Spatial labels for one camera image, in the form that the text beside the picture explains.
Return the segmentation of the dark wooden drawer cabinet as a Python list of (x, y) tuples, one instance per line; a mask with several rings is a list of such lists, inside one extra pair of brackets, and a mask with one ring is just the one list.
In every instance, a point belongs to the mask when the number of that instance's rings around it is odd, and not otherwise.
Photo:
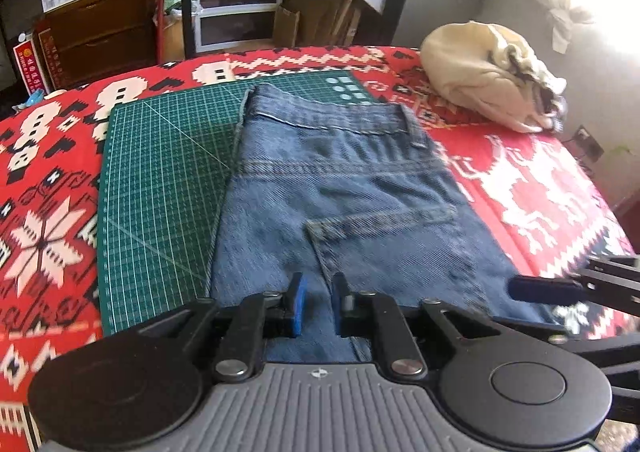
[(53, 87), (73, 88), (156, 62), (154, 0), (77, 0), (47, 12), (35, 39)]

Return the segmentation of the wall power outlet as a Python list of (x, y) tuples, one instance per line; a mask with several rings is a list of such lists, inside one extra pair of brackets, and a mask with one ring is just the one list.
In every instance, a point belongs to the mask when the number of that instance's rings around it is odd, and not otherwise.
[(573, 137), (573, 141), (576, 143), (576, 146), (582, 150), (585, 157), (588, 157), (592, 162), (597, 162), (600, 160), (602, 155), (604, 154), (604, 149), (597, 142), (590, 131), (585, 126), (580, 125), (575, 131), (575, 135)]

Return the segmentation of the red patterned tablecloth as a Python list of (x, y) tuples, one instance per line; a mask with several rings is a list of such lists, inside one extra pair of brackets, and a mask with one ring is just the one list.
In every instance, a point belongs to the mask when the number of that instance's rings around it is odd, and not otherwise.
[(40, 443), (30, 380), (50, 359), (105, 334), (98, 207), (114, 107), (206, 85), (344, 70), (378, 102), (411, 108), (442, 145), (461, 190), (529, 275), (559, 276), (582, 257), (630, 244), (574, 157), (439, 98), (410, 48), (276, 48), (205, 56), (122, 73), (56, 93), (1, 124), (1, 446)]

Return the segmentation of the cardboard boxes stack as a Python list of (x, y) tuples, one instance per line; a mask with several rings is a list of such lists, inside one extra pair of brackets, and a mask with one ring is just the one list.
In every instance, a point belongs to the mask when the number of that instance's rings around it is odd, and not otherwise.
[(285, 0), (274, 14), (277, 47), (348, 47), (367, 12), (383, 11), (386, 0)]

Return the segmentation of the green cutting mat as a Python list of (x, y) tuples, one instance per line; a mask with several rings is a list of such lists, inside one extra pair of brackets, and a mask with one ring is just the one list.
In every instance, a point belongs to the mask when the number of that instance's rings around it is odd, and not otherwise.
[(208, 295), (235, 128), (247, 90), (259, 84), (330, 104), (375, 101), (354, 73), (331, 70), (206, 85), (114, 107), (96, 251), (105, 334)]

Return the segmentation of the blue ceramic pet bowl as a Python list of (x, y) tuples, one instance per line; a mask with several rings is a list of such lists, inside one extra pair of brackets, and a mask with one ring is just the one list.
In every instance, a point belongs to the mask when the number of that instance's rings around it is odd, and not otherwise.
[(36, 90), (33, 92), (29, 98), (24, 102), (23, 107), (28, 108), (34, 105), (39, 104), (40, 101), (43, 101), (44, 95), (46, 92), (44, 90)]

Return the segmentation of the blue denim shorts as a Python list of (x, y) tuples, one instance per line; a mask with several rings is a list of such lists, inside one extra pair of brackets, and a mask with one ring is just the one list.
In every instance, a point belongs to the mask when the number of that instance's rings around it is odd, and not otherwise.
[(510, 259), (402, 105), (332, 105), (262, 84), (246, 95), (210, 263), (225, 306), (306, 282), (303, 332), (268, 342), (274, 362), (356, 362), (364, 339), (334, 329), (333, 277), (404, 306), (424, 298), (548, 323), (514, 301)]

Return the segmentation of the red sign board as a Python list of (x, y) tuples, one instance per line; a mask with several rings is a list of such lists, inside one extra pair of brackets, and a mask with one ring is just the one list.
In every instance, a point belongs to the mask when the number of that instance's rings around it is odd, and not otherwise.
[(25, 38), (13, 47), (13, 53), (27, 93), (32, 95), (42, 90), (44, 94), (49, 94), (50, 86), (44, 76), (34, 41)]

